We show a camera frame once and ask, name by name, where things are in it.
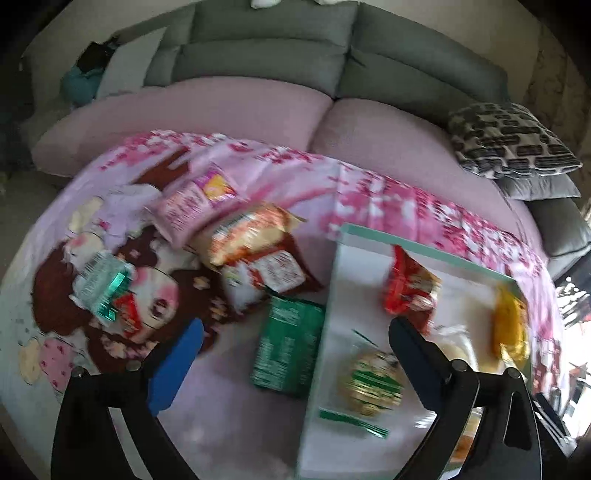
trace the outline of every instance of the sofa cushion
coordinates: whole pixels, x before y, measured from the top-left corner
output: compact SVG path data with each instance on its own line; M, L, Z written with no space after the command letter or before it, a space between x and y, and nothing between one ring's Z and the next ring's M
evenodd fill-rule
M164 32L166 28L159 28L119 47L105 69L96 98L139 91Z
M46 173L74 176L123 138L152 129L221 132L306 150L331 104L316 90L242 77L145 87L74 111L43 135L33 161Z
M583 164L517 103L475 103L450 115L447 130L460 165L487 179L560 175Z
M144 22L119 30L115 35L120 43L125 44L154 30L167 27L161 47L170 48L185 45L191 36L195 6L195 4L190 4L149 18Z
M191 41L297 38L349 45L357 2L330 8L311 1L282 0L253 9L250 0L206 0L197 4Z
M192 43L178 55L173 81L222 75L259 77L333 96L345 52L345 47L330 43L282 38Z
M525 202L581 197L579 189L567 174L550 177L532 176L526 179L504 177L497 180L496 184L507 198Z
M180 48L161 48L154 54L144 78L144 86L166 87L172 83L174 64Z
M339 85L341 98L375 100L446 125L451 110L474 100L461 90L404 63L352 48Z
M507 75L502 68L437 31L367 4L359 5L353 30L351 46L357 53L354 51L347 62L339 86L338 96L341 98L388 100L389 104L401 109L416 106L414 114L438 119L442 117L441 112L447 115L454 110L459 101L465 102L461 106L467 106L469 99L481 102L508 99ZM359 52L379 56L382 61ZM426 83L418 74L409 71L399 76L396 72L403 70L400 65L418 70L432 81ZM410 79L419 81L424 87L409 89ZM421 98L428 86L435 86L439 96L429 95L431 101L423 104ZM375 97L371 95L372 90L376 92ZM399 90L406 90L408 95L400 95ZM457 93L448 95L455 90L463 92L464 97ZM431 111L434 102L437 102L436 114Z
M528 202L551 258L585 254L591 245L591 229L575 203L568 198Z
M494 182L464 171L447 133L421 118L383 103L339 100L314 135L311 151L451 200L514 234L546 259L523 202L504 198Z

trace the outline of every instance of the sofa backrest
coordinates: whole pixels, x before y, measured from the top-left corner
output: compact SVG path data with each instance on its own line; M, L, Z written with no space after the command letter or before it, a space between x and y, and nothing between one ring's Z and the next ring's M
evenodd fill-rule
M332 98L387 103L435 124L475 101L508 100L504 70L421 24L367 4L203 0L120 31L122 41L169 25L145 77L282 80Z
M508 100L506 72L445 35L360 4L337 91L396 106L438 125L474 102Z

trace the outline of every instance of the green snack package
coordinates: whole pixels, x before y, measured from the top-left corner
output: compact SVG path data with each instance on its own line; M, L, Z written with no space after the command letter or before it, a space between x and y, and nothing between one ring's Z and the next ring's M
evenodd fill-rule
M271 294L271 310L263 328L252 383L296 396L306 396L324 325L325 307L307 300Z

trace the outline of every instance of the white tray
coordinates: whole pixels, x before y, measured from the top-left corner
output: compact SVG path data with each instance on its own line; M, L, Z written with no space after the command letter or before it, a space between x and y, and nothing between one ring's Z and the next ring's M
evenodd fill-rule
M442 280L435 325L465 325L479 364L494 361L490 353L491 314L496 287L515 281L454 255L383 232L345 225L330 284L327 317L301 437L297 478L392 480L420 444L425 429L415 427L427 410L406 378L402 403L371 419L390 430L380 439L359 427L323 420L319 407L334 397L335 382L358 340L353 329L385 350L391 317L382 308L382 288L392 261L391 245L401 245Z

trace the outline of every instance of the green strip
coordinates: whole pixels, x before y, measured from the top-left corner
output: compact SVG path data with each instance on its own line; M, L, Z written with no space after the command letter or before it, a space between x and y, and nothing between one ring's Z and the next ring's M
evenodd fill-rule
M379 348L377 344L373 343L369 338L367 338L363 333L359 333L357 330L352 329L353 333L355 333L356 335L359 335L363 340L365 340L366 342L371 343L374 347Z
M515 284L515 280L513 280L511 277L508 277L507 275L495 272L490 268L485 268L481 267L480 265L476 265L475 263L470 262L465 258L457 257L456 255L452 255L447 252L442 252L441 250L437 250L436 248L418 244L416 242L406 240L405 238L396 235L390 235L389 233L379 232L377 230L373 230L371 228L367 228L364 226L354 225L352 223L344 224L341 227L340 231L341 234L348 233L349 235L360 236L361 238L374 240L382 244L400 245L406 251L414 252L419 255L424 255L425 257L435 258L436 260L444 261L445 263L455 265L456 267L463 268L464 270L482 273L503 283Z
M319 408L318 412L318 416L321 419L339 421L341 423L349 423L351 425L355 425L356 427L361 427L364 430L370 432L371 434L381 439L387 438L390 433L388 429L383 429L382 427L378 427L377 425L372 425L366 421L359 420L345 413L339 413L333 410L326 410L325 408Z

